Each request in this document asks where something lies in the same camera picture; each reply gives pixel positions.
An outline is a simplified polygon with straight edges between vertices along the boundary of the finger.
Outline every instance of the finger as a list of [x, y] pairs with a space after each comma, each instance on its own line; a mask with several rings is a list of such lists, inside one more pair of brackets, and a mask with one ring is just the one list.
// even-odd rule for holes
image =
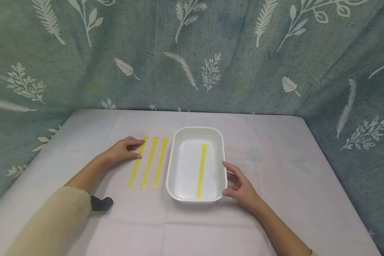
[[228, 186], [228, 188], [233, 189], [234, 191], [238, 191], [240, 186]]
[[141, 156], [141, 154], [138, 154], [138, 153], [130, 153], [130, 152], [128, 152], [126, 158], [127, 159], [141, 159], [142, 156]]
[[239, 179], [236, 177], [236, 175], [234, 175], [233, 173], [227, 173], [226, 175], [228, 177], [228, 180], [231, 180], [236, 185], [240, 185]]
[[128, 137], [126, 137], [124, 140], [138, 140], [137, 138], [134, 138], [134, 137], [132, 137], [132, 136], [128, 136]]
[[128, 140], [125, 142], [127, 146], [129, 145], [143, 145], [145, 143], [145, 140]]
[[243, 172], [238, 167], [225, 161], [222, 161], [222, 164], [224, 165], [224, 167], [226, 167], [228, 171], [233, 172], [238, 179], [245, 178], [245, 176], [243, 175]]
[[236, 196], [237, 196], [237, 191], [231, 189], [231, 188], [225, 188], [223, 191], [222, 191], [222, 194], [224, 196], [227, 196], [227, 197], [232, 197], [234, 199], [236, 199]]

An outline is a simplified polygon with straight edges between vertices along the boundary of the fabric backdrop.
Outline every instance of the fabric backdrop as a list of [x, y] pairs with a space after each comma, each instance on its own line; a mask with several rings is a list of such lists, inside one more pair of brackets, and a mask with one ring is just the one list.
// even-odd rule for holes
[[0, 197], [76, 108], [302, 116], [384, 255], [384, 0], [0, 0]]

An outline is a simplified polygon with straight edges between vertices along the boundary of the table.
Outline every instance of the table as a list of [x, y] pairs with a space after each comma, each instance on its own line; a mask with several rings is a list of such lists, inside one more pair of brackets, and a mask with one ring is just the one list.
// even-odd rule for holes
[[157, 189], [160, 143], [141, 189], [152, 143], [132, 188], [134, 161], [114, 166], [95, 196], [108, 213], [92, 213], [66, 255], [276, 255], [256, 219], [233, 199], [191, 205], [171, 199], [165, 180], [173, 135], [187, 126], [214, 127], [226, 160], [241, 168], [260, 196], [320, 256], [380, 256], [345, 191], [297, 116], [129, 110], [77, 110], [0, 200], [0, 256], [46, 199], [97, 154], [132, 135], [168, 137]]

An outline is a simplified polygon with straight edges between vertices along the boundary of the wrist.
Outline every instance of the wrist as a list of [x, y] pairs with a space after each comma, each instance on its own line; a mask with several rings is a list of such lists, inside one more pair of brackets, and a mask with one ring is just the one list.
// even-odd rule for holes
[[114, 164], [113, 158], [107, 153], [107, 151], [96, 156], [94, 160], [99, 162], [100, 165], [102, 165], [105, 168]]
[[251, 211], [252, 213], [256, 214], [257, 212], [259, 212], [260, 210], [262, 210], [262, 205], [264, 204], [265, 202], [263, 201], [263, 199], [256, 195], [255, 197], [253, 197], [251, 200], [249, 200], [247, 202], [247, 205], [246, 208]]

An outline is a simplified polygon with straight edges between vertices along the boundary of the white container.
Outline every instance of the white container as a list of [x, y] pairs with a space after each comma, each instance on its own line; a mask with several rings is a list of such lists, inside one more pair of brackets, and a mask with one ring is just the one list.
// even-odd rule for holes
[[[207, 145], [201, 195], [197, 199], [201, 172], [202, 145]], [[184, 127], [175, 135], [169, 159], [166, 187], [181, 202], [210, 203], [222, 197], [228, 186], [222, 134], [210, 127]]]

